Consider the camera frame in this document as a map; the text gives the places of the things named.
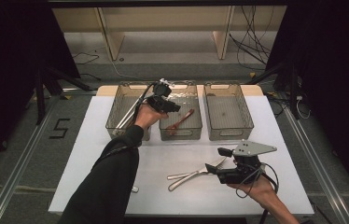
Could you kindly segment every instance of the person's left hand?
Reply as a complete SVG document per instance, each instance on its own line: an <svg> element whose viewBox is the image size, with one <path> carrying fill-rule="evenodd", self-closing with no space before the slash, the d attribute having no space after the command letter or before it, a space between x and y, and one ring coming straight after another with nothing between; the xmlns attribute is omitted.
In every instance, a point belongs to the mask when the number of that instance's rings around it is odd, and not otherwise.
<svg viewBox="0 0 349 224"><path fill-rule="evenodd" d="M134 124L140 126L144 130L147 130L148 127L153 125L159 119L167 118L169 118L167 113L157 112L149 104L141 104L139 107L139 112L137 113L136 122Z"/></svg>

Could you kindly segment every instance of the black sleeve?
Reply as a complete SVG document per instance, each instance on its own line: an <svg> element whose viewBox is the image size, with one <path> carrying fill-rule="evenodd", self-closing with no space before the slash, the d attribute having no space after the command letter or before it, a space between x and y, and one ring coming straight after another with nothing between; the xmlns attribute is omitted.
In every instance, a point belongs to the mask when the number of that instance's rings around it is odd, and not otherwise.
<svg viewBox="0 0 349 224"><path fill-rule="evenodd" d="M142 137L143 129L133 125L107 144L58 223L122 223L136 177L137 147Z"/></svg>

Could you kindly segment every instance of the white table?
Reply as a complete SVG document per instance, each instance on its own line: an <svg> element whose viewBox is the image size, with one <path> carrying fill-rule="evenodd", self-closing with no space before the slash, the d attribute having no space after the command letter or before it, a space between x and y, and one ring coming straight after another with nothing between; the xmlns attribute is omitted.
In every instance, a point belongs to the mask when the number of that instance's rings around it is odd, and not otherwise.
<svg viewBox="0 0 349 224"><path fill-rule="evenodd" d="M105 128L113 96L92 97L73 151L63 172L49 211L60 214L70 197L91 170L110 136ZM277 147L277 151L259 155L271 165L279 177L278 195L295 216L314 213L300 178L288 153L283 136L265 96L245 96L255 128L248 140ZM174 181L167 175L193 172L207 162L219 158L218 147L233 149L239 141L212 142L208 139L202 97L202 135L200 140L161 141L158 123L151 127L151 138L140 147L140 163L134 185L140 190L132 193L127 216L259 216L263 209L247 197L238 198L235 189L221 185L215 175L193 178L174 191L168 186ZM234 167L232 159L224 167ZM274 179L267 168L267 174Z"/></svg>

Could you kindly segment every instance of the transparent gray basket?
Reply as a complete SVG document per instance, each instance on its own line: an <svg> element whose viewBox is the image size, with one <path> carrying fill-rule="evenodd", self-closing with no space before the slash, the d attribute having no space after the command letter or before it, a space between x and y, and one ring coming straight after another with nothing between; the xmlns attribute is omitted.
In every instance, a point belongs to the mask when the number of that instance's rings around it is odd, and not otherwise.
<svg viewBox="0 0 349 224"><path fill-rule="evenodd" d="M239 83L205 83L203 102L211 141L249 137L254 124Z"/></svg>
<svg viewBox="0 0 349 224"><path fill-rule="evenodd" d="M160 120L161 140L197 140L201 138L202 117L198 100L197 86L194 81L176 81L168 100L180 105L178 112L171 112L168 119ZM189 111L194 112L180 123L178 129L167 129L177 123Z"/></svg>
<svg viewBox="0 0 349 224"><path fill-rule="evenodd" d="M126 128L130 122L127 122L123 128L116 127L124 118L126 113L130 110L137 99L146 90L150 82L121 82L114 98L113 106L107 119L105 127L108 130L111 138L115 138L125 133ZM148 141L150 137L150 130L143 136L143 141Z"/></svg>

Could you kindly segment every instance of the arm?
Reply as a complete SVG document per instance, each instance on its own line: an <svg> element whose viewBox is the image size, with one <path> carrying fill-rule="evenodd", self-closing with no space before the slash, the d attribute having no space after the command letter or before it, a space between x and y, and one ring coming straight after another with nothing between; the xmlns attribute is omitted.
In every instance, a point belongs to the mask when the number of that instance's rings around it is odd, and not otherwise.
<svg viewBox="0 0 349 224"><path fill-rule="evenodd" d="M240 189L244 192L250 190L250 185L228 184L233 189ZM274 192L270 181L261 176L253 185L253 188L249 192L249 196L261 205L264 209L267 209L271 215L273 215L279 223L293 224L299 223L297 219L288 211L287 207L280 201Z"/></svg>
<svg viewBox="0 0 349 224"><path fill-rule="evenodd" d="M167 117L149 105L141 105L135 124L107 144L69 200L59 223L122 223L139 164L137 146L144 130ZM106 156L120 147L126 148Z"/></svg>

